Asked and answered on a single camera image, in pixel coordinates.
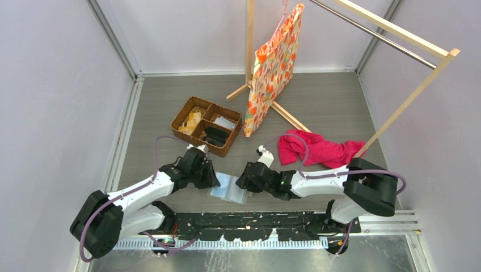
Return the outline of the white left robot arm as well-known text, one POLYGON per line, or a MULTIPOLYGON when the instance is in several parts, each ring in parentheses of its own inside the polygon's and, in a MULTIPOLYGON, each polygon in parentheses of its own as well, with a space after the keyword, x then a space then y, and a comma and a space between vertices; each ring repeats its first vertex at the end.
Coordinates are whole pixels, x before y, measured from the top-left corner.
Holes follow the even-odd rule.
POLYGON ((147 230, 166 235, 175 213, 160 198, 193 184, 197 189, 218 187, 207 145, 189 145, 184 156, 160 167, 155 174, 126 189, 91 193, 70 226, 80 253, 93 259, 109 253, 118 241, 147 230))

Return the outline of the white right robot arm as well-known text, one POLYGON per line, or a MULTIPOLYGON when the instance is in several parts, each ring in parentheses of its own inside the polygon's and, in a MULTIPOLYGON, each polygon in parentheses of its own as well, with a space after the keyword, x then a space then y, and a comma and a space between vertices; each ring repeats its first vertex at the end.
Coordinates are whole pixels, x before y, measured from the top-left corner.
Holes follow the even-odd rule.
POLYGON ((393 216, 401 179, 399 174, 362 158, 339 168, 313 172, 277 172, 256 161, 246 164, 236 185, 252 193, 268 192, 283 201, 339 195, 329 202, 323 218, 325 228, 335 233, 365 214, 393 216))

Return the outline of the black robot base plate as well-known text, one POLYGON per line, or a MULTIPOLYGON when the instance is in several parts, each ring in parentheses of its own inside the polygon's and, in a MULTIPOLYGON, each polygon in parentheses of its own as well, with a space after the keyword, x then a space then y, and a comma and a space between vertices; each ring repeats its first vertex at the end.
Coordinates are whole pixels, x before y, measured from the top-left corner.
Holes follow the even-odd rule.
POLYGON ((201 241, 266 241, 276 235, 280 241, 314 241, 320 237, 339 235, 346 231, 360 233, 356 218, 351 225, 327 219, 325 213, 314 211, 288 212, 178 212, 157 229, 154 235, 175 236, 182 240, 196 237, 201 241))

